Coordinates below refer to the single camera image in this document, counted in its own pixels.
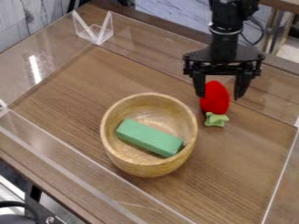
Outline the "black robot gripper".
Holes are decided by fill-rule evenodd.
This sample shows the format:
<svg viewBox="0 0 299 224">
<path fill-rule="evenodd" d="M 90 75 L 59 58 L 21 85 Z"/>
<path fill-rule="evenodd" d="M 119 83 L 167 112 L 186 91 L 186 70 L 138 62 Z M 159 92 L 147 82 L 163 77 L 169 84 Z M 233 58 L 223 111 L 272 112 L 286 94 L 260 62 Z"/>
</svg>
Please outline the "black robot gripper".
<svg viewBox="0 0 299 224">
<path fill-rule="evenodd" d="M 266 55 L 256 48 L 239 46 L 235 50 L 223 47 L 214 52 L 209 46 L 183 55 L 183 73 L 193 77 L 195 92 L 206 95 L 206 75 L 233 75 L 235 78 L 234 99 L 242 98 L 249 90 L 252 80 L 262 73 Z"/>
</svg>

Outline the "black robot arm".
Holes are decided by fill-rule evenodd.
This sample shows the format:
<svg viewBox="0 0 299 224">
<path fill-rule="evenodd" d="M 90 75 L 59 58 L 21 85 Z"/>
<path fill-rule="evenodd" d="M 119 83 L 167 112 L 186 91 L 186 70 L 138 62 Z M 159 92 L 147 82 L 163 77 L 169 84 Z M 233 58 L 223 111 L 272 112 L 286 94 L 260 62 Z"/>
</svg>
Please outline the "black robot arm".
<svg viewBox="0 0 299 224">
<path fill-rule="evenodd" d="M 202 50 L 183 55 L 183 74 L 193 79 L 197 95 L 206 96 L 209 75 L 235 76 L 234 98 L 245 96 L 252 81 L 262 74 L 266 55 L 239 44 L 245 22 L 260 10 L 260 0 L 210 0 L 211 42 Z"/>
</svg>

